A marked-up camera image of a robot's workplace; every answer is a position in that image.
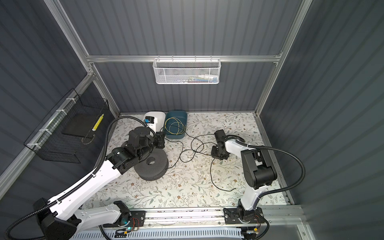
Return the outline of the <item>white plastic tray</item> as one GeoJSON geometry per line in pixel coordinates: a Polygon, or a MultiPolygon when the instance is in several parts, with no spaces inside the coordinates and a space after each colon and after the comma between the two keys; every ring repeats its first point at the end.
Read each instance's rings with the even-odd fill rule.
{"type": "Polygon", "coordinates": [[[152,111],[152,112],[147,112],[144,115],[143,121],[154,132],[160,132],[164,127],[165,118],[166,118],[166,114],[164,112],[152,111]]]}

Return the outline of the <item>dark grey cable spool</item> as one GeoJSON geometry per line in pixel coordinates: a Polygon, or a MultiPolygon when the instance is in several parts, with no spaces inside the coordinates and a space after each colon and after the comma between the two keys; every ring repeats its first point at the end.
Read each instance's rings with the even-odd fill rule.
{"type": "Polygon", "coordinates": [[[135,172],[145,181],[156,181],[163,177],[169,168],[167,153],[162,149],[154,149],[142,162],[134,166],[135,172]]]}

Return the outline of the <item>teal plastic tray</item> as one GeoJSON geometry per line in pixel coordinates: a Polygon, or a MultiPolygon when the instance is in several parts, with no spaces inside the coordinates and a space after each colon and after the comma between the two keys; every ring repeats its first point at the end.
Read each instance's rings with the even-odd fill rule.
{"type": "Polygon", "coordinates": [[[182,139],[185,137],[188,114],[182,110],[169,111],[166,114],[163,132],[167,139],[182,139]]]}

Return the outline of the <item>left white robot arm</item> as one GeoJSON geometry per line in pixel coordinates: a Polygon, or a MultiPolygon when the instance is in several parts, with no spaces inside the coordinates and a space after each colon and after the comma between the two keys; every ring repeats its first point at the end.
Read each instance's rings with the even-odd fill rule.
{"type": "Polygon", "coordinates": [[[109,182],[122,176],[132,167],[144,162],[154,149],[165,147],[165,133],[156,132],[148,121],[128,116],[141,124],[129,132],[128,141],[111,153],[103,148],[103,158],[94,170],[62,193],[46,200],[38,200],[32,213],[16,220],[5,231],[5,239],[13,240],[11,231],[20,223],[36,217],[43,232],[42,240],[69,240],[72,236],[93,227],[102,228],[105,224],[119,225],[121,228],[134,228],[139,224],[129,208],[121,201],[106,207],[81,210],[80,207],[93,194],[109,182]]]}

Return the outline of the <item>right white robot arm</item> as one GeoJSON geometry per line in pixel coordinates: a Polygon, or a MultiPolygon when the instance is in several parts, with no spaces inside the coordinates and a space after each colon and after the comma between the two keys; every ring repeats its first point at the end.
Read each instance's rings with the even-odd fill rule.
{"type": "Polygon", "coordinates": [[[303,162],[293,154],[281,149],[247,144],[241,137],[226,135],[224,130],[216,131],[214,136],[217,145],[212,147],[211,155],[218,160],[227,160],[230,155],[240,158],[247,184],[243,196],[238,201],[238,206],[223,209],[225,223],[227,225],[261,225],[265,223],[262,209],[258,207],[260,200],[266,195],[285,192],[301,184],[306,175],[303,162]],[[296,182],[287,187],[268,191],[268,186],[278,177],[278,172],[272,162],[271,151],[294,159],[301,168],[301,175],[296,182]]]}

